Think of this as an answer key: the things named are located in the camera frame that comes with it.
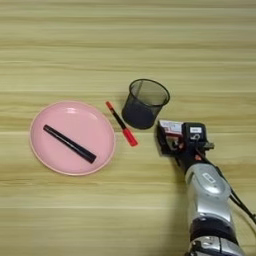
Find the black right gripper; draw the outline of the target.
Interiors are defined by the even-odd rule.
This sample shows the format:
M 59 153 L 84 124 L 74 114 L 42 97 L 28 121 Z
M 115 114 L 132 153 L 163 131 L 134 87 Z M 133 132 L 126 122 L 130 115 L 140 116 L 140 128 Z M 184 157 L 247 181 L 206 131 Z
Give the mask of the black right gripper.
M 184 172 L 194 164 L 210 163 L 206 152 L 212 150 L 215 145 L 207 139 L 201 139 L 199 134 L 189 137 L 168 136 L 166 139 L 164 128 L 157 124 L 156 135 L 161 153 L 173 157 Z

